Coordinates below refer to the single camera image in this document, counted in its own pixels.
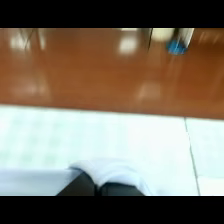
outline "glossy brown surface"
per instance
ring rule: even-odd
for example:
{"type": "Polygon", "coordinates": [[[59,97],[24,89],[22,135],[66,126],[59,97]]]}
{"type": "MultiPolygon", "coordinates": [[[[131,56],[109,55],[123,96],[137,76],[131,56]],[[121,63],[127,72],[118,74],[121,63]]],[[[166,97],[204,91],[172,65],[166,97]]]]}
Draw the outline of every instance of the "glossy brown surface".
{"type": "Polygon", "coordinates": [[[136,32],[30,28],[1,29],[0,50],[0,103],[224,118],[222,45],[173,56],[136,32]]]}

